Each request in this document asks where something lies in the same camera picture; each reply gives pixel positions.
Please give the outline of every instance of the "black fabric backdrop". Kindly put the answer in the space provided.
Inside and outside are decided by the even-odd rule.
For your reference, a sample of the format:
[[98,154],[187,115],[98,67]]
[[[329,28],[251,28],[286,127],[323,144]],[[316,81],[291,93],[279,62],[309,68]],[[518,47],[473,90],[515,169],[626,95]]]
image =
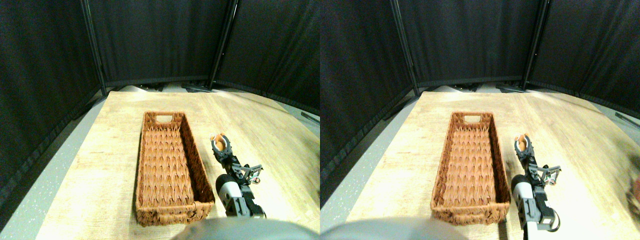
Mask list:
[[553,1],[531,83],[640,118],[640,3]]
[[90,1],[107,86],[208,80],[226,1]]
[[216,83],[319,114],[315,1],[241,1]]
[[398,1],[418,86],[522,78],[537,1]]
[[321,205],[355,164],[347,154],[412,88],[389,1],[323,5]]
[[10,193],[28,190],[23,176],[98,90],[80,1],[1,2],[0,79],[4,226],[22,200]]

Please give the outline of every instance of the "robotic arm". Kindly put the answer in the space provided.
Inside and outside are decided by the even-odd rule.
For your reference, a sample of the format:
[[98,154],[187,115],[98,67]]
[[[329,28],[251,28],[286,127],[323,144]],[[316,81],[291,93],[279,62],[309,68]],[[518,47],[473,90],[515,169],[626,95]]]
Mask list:
[[518,207],[520,227],[525,232],[525,239],[534,235],[535,230],[555,232],[560,227],[560,217],[549,207],[545,186],[556,184],[560,174],[560,166],[549,168],[538,167],[533,152],[533,145],[526,134],[516,137],[514,147],[525,175],[516,175],[511,181],[511,192]]
[[211,138],[211,147],[216,160],[227,171],[227,174],[216,179],[216,192],[227,210],[227,216],[266,218],[262,207],[253,202],[255,198],[249,188],[251,184],[260,183],[258,176],[262,165],[240,165],[231,151],[231,142],[223,133]]

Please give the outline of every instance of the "wooden table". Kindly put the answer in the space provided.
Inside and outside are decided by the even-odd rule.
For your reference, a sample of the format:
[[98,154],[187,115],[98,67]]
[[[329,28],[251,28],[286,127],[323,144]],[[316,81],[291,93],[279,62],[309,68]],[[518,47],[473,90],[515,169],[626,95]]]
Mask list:
[[[143,113],[183,111],[210,183],[225,173],[209,135],[224,132],[242,164],[262,164],[253,185],[271,219],[319,231],[320,140],[276,102],[249,93],[111,92],[79,149],[39,239],[168,239],[183,224],[142,227],[135,218],[136,163]],[[207,218],[226,217],[216,194]]]
[[[538,164],[560,165],[545,189],[561,218],[549,239],[638,239],[625,193],[640,147],[586,100],[556,93],[423,93],[373,171],[347,221],[431,216],[431,192],[452,111],[493,112],[509,184],[524,174],[513,150],[529,133]],[[522,239],[512,201],[507,222],[455,229],[470,239]]]

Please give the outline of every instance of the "gray floor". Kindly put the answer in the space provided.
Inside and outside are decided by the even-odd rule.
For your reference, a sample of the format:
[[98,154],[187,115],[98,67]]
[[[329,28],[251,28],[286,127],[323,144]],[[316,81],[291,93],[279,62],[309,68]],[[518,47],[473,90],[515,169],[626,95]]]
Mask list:
[[[162,89],[162,92],[187,92],[180,85],[181,83],[169,83]],[[126,86],[119,91],[158,92],[142,86]],[[234,88],[225,88],[215,90],[215,92],[243,91]],[[100,97],[99,93],[96,94],[94,98],[98,97]],[[300,109],[281,102],[277,103],[319,137],[320,126],[302,116]],[[94,105],[84,116],[69,123],[51,146],[42,154],[42,157],[37,162],[46,163],[49,159],[50,161],[13,213],[3,231],[0,232],[0,239],[34,239],[36,237],[44,217],[53,202],[53,198],[56,196],[60,184],[67,174],[71,162],[74,160],[78,149],[89,133],[89,129],[91,129],[103,105],[104,101]],[[308,114],[317,120],[320,119],[316,115]]]
[[[441,86],[432,92],[471,92],[468,90],[454,89],[449,86]],[[477,93],[500,93],[501,91],[495,87],[495,83],[482,84]],[[540,89],[536,91],[528,90],[528,92],[554,92],[551,90]],[[616,111],[593,104],[604,115],[609,117],[622,131],[628,134],[638,145],[640,145],[640,129],[616,117]],[[320,232],[327,231],[332,227],[342,224],[346,221],[351,209],[355,205],[356,200],[360,196],[364,185],[367,183],[371,173],[378,165],[382,155],[387,150],[394,136],[400,130],[400,126],[404,123],[409,113],[415,106],[415,102],[407,105],[393,118],[381,121],[359,144],[348,158],[358,158],[356,165],[344,178],[342,183],[333,192],[333,195],[327,200],[321,209]],[[640,120],[631,118],[640,124]]]

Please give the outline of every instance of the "woven basket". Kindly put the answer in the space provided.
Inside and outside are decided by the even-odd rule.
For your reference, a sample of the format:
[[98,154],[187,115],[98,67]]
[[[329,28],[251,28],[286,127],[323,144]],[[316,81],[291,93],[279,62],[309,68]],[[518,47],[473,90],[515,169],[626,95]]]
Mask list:
[[[172,120],[158,122],[159,115]],[[138,222],[146,227],[202,220],[214,201],[184,113],[146,112],[136,186]]]
[[[480,121],[465,121],[480,116]],[[454,225],[503,221],[511,195],[493,113],[453,112],[431,199],[431,212]]]

